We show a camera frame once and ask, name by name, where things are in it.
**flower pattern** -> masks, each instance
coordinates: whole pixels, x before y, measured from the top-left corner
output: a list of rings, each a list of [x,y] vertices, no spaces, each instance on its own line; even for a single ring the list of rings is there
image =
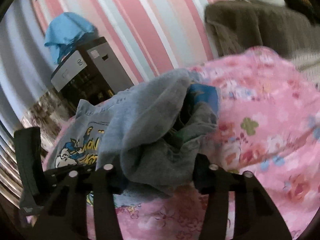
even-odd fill
[[[272,161],[276,166],[282,166],[284,165],[284,158],[280,156],[273,156]],[[269,169],[270,160],[266,159],[260,164],[260,168],[262,171],[267,171]]]
[[[301,84],[298,80],[288,80],[288,85],[293,89],[293,90],[299,90],[301,89]]]
[[[227,165],[230,165],[233,160],[237,157],[237,154],[236,153],[231,153],[230,155],[228,155],[225,160],[227,162]]]
[[[268,145],[268,154],[277,153],[281,148],[286,144],[286,141],[280,136],[268,136],[267,145]]]
[[[214,135],[216,142],[226,142],[229,138],[235,135],[234,132],[235,124],[233,122],[225,122],[219,124],[219,129]]]
[[[123,212],[125,212],[125,208],[124,207],[116,208],[116,214],[123,213]]]
[[[202,224],[203,224],[202,221],[199,221],[197,218],[194,218],[194,219],[192,219],[191,222],[188,224],[188,228],[189,228],[190,232],[193,232],[193,231],[198,231],[198,232],[200,232],[200,231],[201,231],[201,228],[202,228]]]
[[[260,159],[265,154],[266,149],[263,147],[262,144],[258,143],[250,147],[243,154],[240,154],[240,163],[242,165],[248,165],[249,163]]]
[[[240,126],[247,132],[248,136],[252,136],[256,134],[256,128],[259,127],[259,124],[249,117],[245,117]]]
[[[305,180],[303,174],[290,177],[285,183],[288,190],[287,196],[293,202],[303,202],[305,195],[310,191],[310,183]]]
[[[179,231],[179,233],[176,235],[176,239],[178,240],[188,240],[192,237],[192,234],[188,232]]]
[[[155,219],[164,227],[169,219],[174,216],[174,210],[167,207],[163,207],[158,213],[156,213]]]
[[[246,76],[240,80],[239,84],[244,87],[254,89],[257,86],[257,81],[252,76]]]
[[[179,223],[179,225],[184,228],[187,227],[188,224],[190,223],[190,218],[188,217],[183,217],[183,216],[179,216],[177,222]]]
[[[139,218],[139,211],[132,211],[130,212],[130,218],[131,219],[138,219]]]

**striped wall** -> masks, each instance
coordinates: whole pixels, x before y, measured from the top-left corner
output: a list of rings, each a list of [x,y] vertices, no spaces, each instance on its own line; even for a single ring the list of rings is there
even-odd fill
[[[216,0],[37,0],[33,1],[45,32],[62,12],[92,22],[104,36],[133,83],[212,60],[204,7]]]

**gray cloth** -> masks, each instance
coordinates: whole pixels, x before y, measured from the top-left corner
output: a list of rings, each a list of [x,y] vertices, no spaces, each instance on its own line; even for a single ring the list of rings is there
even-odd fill
[[[320,51],[320,25],[285,7],[219,1],[205,9],[219,56],[238,54],[253,46],[266,46],[290,59],[296,51]]]
[[[178,147],[164,136],[180,116],[188,88],[199,81],[198,73],[178,69],[120,92],[101,106],[81,100],[76,120],[54,149],[48,168],[91,164],[97,159],[98,169],[120,155],[123,172],[132,182],[166,194],[190,183],[202,135],[215,130],[216,114],[209,104],[199,102],[179,130]]]
[[[290,61],[295,65],[296,70],[302,73],[309,82],[314,83],[316,89],[320,91],[320,52],[297,51]]]

